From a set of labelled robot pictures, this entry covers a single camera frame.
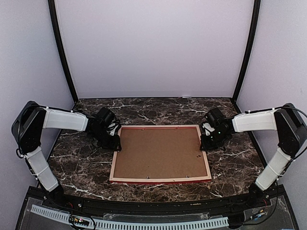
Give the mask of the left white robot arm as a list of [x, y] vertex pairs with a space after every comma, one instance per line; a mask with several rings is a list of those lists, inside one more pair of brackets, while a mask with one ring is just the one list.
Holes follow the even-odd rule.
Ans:
[[50, 203], [57, 209], [63, 209], [68, 204], [68, 199], [62, 194], [62, 185], [51, 170], [44, 153], [44, 132], [50, 129], [56, 132], [85, 132], [99, 147], [120, 151], [121, 140], [117, 134], [120, 127], [116, 115], [106, 107], [96, 114], [87, 114], [28, 101], [13, 122], [11, 132], [17, 144], [17, 156], [25, 160], [32, 176], [49, 194]]

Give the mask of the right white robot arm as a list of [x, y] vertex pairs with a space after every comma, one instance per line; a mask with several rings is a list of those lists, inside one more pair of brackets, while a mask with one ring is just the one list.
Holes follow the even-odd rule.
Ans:
[[218, 149], [233, 134], [245, 132], [256, 135], [261, 150], [269, 150], [269, 143], [276, 144], [271, 159], [245, 196], [249, 208], [262, 202], [264, 192], [307, 150], [307, 114], [292, 103], [233, 116], [226, 116], [219, 108], [214, 108], [205, 115], [201, 128], [204, 133], [200, 136], [200, 149], [204, 151]]

